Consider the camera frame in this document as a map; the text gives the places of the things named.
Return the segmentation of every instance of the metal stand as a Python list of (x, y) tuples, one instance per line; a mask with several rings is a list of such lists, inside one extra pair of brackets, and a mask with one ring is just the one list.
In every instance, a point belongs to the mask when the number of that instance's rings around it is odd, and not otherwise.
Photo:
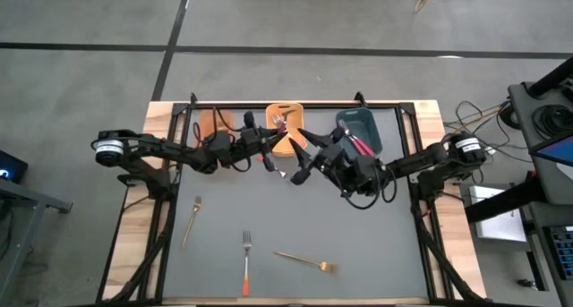
[(545, 194), (539, 178), (532, 177), (503, 193), (466, 207), (467, 222), (469, 224), (481, 222), (499, 214), (519, 209), (536, 200), (545, 201)]
[(6, 295), (9, 285), (20, 272), (26, 253), (38, 230), (44, 209), (54, 208), (60, 213), (70, 213), (73, 204), (30, 191), (21, 185), (4, 179), (0, 179), (0, 200), (10, 201), (13, 208), (30, 210), (28, 216), (23, 215), (26, 221), (18, 221), (18, 225), (15, 226), (12, 245), (4, 259), (0, 261), (0, 305), (5, 306), (8, 304)]

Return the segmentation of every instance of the gray floor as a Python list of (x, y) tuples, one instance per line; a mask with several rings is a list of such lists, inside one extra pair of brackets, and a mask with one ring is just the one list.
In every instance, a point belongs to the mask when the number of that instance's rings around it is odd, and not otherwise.
[[(180, 0), (0, 0), (0, 41), (165, 45)], [(573, 52), (573, 0), (190, 0), (179, 45), (360, 47)], [(15, 296), (45, 306), (92, 303), (124, 187), (93, 160), (99, 130), (140, 130), (162, 53), (0, 50), (3, 150), (30, 162), (25, 184), (73, 213), (47, 217), (30, 256), (47, 272), (22, 277)], [(560, 61), (416, 57), (175, 54), (163, 100), (351, 98), (500, 103), (508, 85), (534, 81)], [(463, 108), (462, 114), (473, 112)], [(507, 128), (512, 142), (519, 132)], [(481, 137), (503, 142), (495, 124)], [(509, 149), (526, 158), (523, 151)], [(532, 167), (496, 155), (486, 182), (519, 182)], [(524, 253), (478, 248), (489, 296), (556, 305), (554, 291), (517, 287)]]

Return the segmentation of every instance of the gray table surface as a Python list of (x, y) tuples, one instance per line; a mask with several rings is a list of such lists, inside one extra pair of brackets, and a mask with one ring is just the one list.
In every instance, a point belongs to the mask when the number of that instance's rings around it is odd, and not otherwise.
[[(537, 100), (529, 97), (523, 86), (509, 87), (511, 103), (516, 110), (521, 131), (525, 137), (527, 147), (532, 148), (543, 139), (535, 131), (531, 114), (540, 106), (563, 105), (573, 110), (573, 105), (560, 93), (550, 92), (546, 98)], [(557, 165), (547, 159), (532, 157), (535, 170), (542, 183), (545, 198), (549, 203), (533, 202), (527, 205), (534, 221), (536, 233), (539, 235), (543, 254), (547, 257), (547, 265), (552, 274), (557, 294), (563, 306), (573, 305), (573, 281), (561, 280), (559, 271), (552, 262), (551, 246), (543, 234), (546, 226), (573, 226), (573, 181), (564, 175)]]
[[(394, 110), (372, 110), (384, 150), (382, 158), (404, 156)], [(234, 112), (235, 126), (241, 113)], [(305, 110), (305, 128), (329, 133), (337, 110)], [(255, 120), (264, 125), (262, 111)], [(316, 152), (312, 146), (308, 151)], [(292, 174), (294, 158), (275, 158)], [(187, 244), (182, 249), (195, 196), (202, 197)], [(355, 195), (359, 205), (368, 200)], [(247, 173), (219, 169), (182, 174), (173, 241), (167, 262), (164, 297), (229, 298), (241, 296), (244, 272), (242, 232), (251, 230), (251, 297), (375, 299), (427, 297), (423, 267), (409, 212), (406, 179), (398, 196), (372, 208), (353, 209), (338, 189), (317, 171), (294, 186), (264, 171), (256, 159)], [(339, 265), (331, 275), (273, 254), (283, 251)]]
[[(509, 87), (509, 96), (516, 110), (521, 132), (529, 149), (544, 141), (535, 131), (531, 119), (531, 114), (538, 107), (545, 105), (562, 105), (573, 110), (571, 102), (557, 92), (547, 93), (545, 94), (547, 98), (537, 100), (529, 97), (523, 86), (512, 85)], [(532, 157), (532, 160), (535, 165), (535, 170), (539, 174), (539, 180), (543, 185), (547, 201), (551, 204), (573, 205), (573, 181), (557, 168), (555, 162), (537, 157)]]

